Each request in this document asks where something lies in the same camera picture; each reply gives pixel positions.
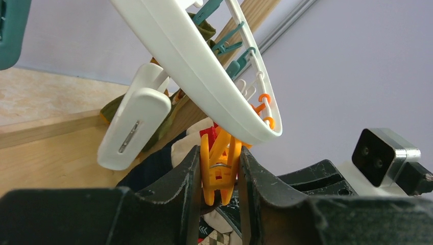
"screw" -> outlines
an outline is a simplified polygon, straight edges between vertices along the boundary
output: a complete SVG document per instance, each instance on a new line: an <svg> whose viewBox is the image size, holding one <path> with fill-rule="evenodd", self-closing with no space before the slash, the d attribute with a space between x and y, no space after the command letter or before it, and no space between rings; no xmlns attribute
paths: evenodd
<svg viewBox="0 0 433 245"><path fill-rule="evenodd" d="M427 181L433 181L433 175L431 175L431 174L425 174L425 179Z"/></svg>
<svg viewBox="0 0 433 245"><path fill-rule="evenodd" d="M376 168L381 168L381 167L383 167L383 162L382 162L382 160L377 159L376 162L374 163L374 166L375 166Z"/></svg>
<svg viewBox="0 0 433 245"><path fill-rule="evenodd" d="M363 156L366 156L366 155L368 155L368 152L369 152L369 150L368 150L368 148L365 146L365 147L363 148L362 155L363 155Z"/></svg>

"beige tile floor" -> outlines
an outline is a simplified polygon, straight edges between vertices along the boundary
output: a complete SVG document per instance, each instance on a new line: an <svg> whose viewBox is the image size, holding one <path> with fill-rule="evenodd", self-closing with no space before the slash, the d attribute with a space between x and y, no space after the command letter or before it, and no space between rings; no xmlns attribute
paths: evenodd
<svg viewBox="0 0 433 245"><path fill-rule="evenodd" d="M10 68L0 71L0 126L101 109L128 86Z"/></svg>

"clothespin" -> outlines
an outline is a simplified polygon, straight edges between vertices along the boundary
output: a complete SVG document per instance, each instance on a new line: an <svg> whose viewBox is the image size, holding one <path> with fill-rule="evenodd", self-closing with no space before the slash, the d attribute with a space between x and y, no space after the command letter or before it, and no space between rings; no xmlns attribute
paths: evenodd
<svg viewBox="0 0 433 245"><path fill-rule="evenodd" d="M254 47L249 47L237 60L233 60L232 62L230 62L230 65L227 67L226 72L231 79L236 77L237 74L247 65L247 55L249 55L251 50L256 53L256 49Z"/></svg>
<svg viewBox="0 0 433 245"><path fill-rule="evenodd" d="M229 40L230 37L232 37L237 31L239 31L240 28L242 28L242 26L245 23L242 21L240 24L237 25L237 27L233 30L231 30L229 33L227 33L226 36L224 36L218 43L215 44L215 46L213 46L212 51L218 50L218 55L222 55L228 52L231 52L237 48L242 47L242 42L237 42L233 45L230 45L228 47L225 46L227 40Z"/></svg>
<svg viewBox="0 0 433 245"><path fill-rule="evenodd" d="M200 25L205 21L215 10L218 9L223 0L209 0L193 17L193 22L196 25Z"/></svg>

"wooden frame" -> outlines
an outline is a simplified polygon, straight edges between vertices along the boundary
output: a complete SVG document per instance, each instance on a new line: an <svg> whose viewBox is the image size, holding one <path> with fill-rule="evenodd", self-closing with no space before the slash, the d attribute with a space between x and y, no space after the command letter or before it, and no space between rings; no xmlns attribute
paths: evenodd
<svg viewBox="0 0 433 245"><path fill-rule="evenodd" d="M280 0L244 0L241 8L254 32ZM235 23L231 19L216 41ZM240 41L239 34L229 43ZM219 56L223 66L236 52ZM161 149L206 115L185 96L168 133L124 171L97 164L99 144L107 126L98 111L88 111L0 127L0 196L14 188L78 188L115 186L135 165Z"/></svg>

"green clothespin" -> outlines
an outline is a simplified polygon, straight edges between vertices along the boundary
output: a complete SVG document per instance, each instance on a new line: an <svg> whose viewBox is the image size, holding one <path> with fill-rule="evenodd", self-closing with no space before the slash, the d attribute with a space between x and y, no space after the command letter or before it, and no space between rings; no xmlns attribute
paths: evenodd
<svg viewBox="0 0 433 245"><path fill-rule="evenodd" d="M209 0L194 16L193 22L196 25L200 25L205 21L215 10L220 7L223 0Z"/></svg>
<svg viewBox="0 0 433 245"><path fill-rule="evenodd" d="M227 33L227 35L225 37L223 37L218 43L215 44L215 46L213 46L212 51L218 50L217 55L222 55L222 54L226 54L228 52L231 52L237 48L242 47L242 42L237 42L231 46L226 47L225 43L227 42L227 40L229 40L230 37L232 37L237 31L239 31L240 28L242 28L242 26L245 23L242 21L240 24L237 25L237 27L234 30L231 30L229 33Z"/></svg>
<svg viewBox="0 0 433 245"><path fill-rule="evenodd" d="M250 54L251 50L256 53L256 49L254 47L249 47L247 48L247 50L245 50L243 54L240 55L237 60L233 60L232 62L230 62L230 65L227 67L226 72L231 79L236 77L237 74L239 74L239 72L247 65L247 55Z"/></svg>
<svg viewBox="0 0 433 245"><path fill-rule="evenodd" d="M18 61L31 0L0 0L0 70Z"/></svg>

